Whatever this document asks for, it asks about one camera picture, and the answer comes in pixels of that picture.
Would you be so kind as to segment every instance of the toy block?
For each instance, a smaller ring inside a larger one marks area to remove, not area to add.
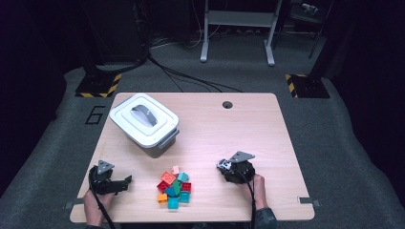
[[[165,171],[161,177],[162,180],[164,180],[166,183],[168,183],[169,185],[171,185],[173,183],[173,181],[175,181],[176,177],[173,176],[172,174],[168,173],[167,171]]]
[[[166,191],[164,191],[166,194],[167,194],[167,196],[169,196],[170,198],[174,198],[175,196],[176,196],[176,191],[175,191],[175,188],[173,188],[173,187],[170,187],[170,188],[167,188],[166,189]]]
[[[173,175],[178,175],[179,174],[179,172],[180,172],[180,170],[179,170],[179,166],[173,166],[173,168],[172,168],[172,174]]]
[[[167,194],[159,194],[158,203],[166,203],[166,202],[167,202]]]
[[[179,202],[190,202],[190,193],[186,191],[181,191]]]
[[[175,189],[176,196],[178,196],[181,189],[181,184],[178,180],[173,182],[173,188]]]
[[[179,208],[179,199],[178,198],[169,198],[167,208],[178,209]]]
[[[181,181],[181,182],[187,182],[188,181],[188,174],[186,174],[184,172],[179,173],[178,180]]]
[[[161,183],[158,184],[158,189],[161,193],[164,193],[164,191],[169,187],[170,185],[166,183],[166,181],[162,180]]]
[[[181,190],[182,190],[182,191],[187,191],[187,192],[191,193],[191,183],[189,183],[189,182],[184,182],[184,183],[181,185]]]

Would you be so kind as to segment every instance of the gray handle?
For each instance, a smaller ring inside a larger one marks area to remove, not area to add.
[[[142,112],[146,116],[146,118],[148,118],[148,121],[152,126],[155,126],[158,123],[151,111],[149,111],[149,109],[143,105],[137,105],[136,107],[132,108],[132,111]]]

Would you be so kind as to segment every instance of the dark sleeve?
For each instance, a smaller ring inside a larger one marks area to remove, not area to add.
[[[86,225],[84,229],[104,229],[103,227],[97,227],[97,226],[91,226],[91,225]]]
[[[275,229],[277,226],[277,218],[271,208],[263,208],[256,212],[255,229]]]

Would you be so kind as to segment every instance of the white container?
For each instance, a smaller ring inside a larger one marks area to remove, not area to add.
[[[176,141],[179,118],[147,94],[135,94],[110,112],[111,119],[150,157]]]

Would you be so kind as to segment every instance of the wooden tabletop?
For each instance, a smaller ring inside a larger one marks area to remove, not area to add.
[[[135,93],[117,94],[113,108]],[[180,124],[176,142],[159,158],[151,158],[107,118],[89,170],[100,159],[114,164],[112,180],[132,175],[128,191],[114,197],[114,222],[250,221],[251,205],[237,186],[216,169],[220,159],[237,151],[253,154],[250,162],[266,178],[266,197],[278,220],[314,217],[306,184],[274,94],[148,93],[175,113]],[[223,103],[229,101],[232,108]],[[160,176],[175,165],[192,183],[189,203],[173,211],[158,204]],[[87,174],[77,195],[88,190]],[[72,222],[85,222],[83,204],[74,206]]]

